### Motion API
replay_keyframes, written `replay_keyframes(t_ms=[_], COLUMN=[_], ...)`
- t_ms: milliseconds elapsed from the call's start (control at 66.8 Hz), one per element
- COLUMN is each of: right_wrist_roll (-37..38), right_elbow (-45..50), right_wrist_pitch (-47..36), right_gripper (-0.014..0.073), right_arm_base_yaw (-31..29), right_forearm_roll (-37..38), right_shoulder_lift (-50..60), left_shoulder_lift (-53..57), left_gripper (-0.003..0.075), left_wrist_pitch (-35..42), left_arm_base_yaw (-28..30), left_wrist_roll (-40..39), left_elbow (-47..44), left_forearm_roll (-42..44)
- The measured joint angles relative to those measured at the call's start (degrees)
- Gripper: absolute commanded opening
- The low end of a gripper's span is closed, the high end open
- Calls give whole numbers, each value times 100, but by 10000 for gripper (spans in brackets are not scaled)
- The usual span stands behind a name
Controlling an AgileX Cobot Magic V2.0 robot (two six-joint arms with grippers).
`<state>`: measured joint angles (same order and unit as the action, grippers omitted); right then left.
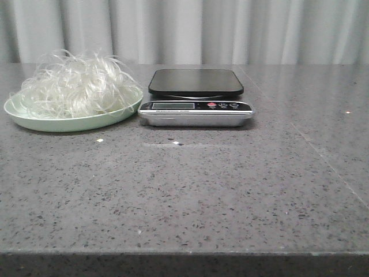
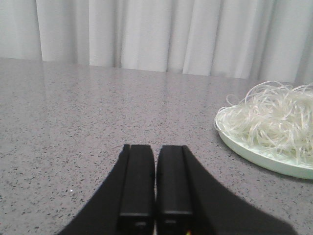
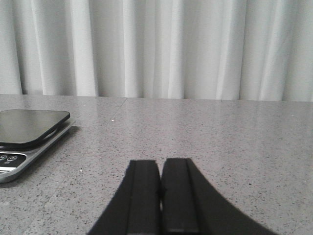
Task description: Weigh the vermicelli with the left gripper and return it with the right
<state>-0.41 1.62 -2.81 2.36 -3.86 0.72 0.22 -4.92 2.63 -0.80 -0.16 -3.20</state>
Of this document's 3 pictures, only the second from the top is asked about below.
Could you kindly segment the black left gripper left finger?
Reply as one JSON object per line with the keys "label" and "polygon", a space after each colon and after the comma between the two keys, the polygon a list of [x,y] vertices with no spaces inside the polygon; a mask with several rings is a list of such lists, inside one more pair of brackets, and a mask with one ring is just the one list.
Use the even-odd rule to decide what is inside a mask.
{"label": "black left gripper left finger", "polygon": [[96,193],[62,235],[151,235],[155,161],[149,145],[124,145]]}

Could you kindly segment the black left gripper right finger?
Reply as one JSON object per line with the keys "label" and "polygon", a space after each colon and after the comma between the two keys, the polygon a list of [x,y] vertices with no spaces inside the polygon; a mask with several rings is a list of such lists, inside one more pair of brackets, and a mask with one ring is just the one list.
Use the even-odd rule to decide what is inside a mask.
{"label": "black left gripper right finger", "polygon": [[183,146],[161,148],[156,173],[159,235],[294,235],[294,228],[219,183]]}

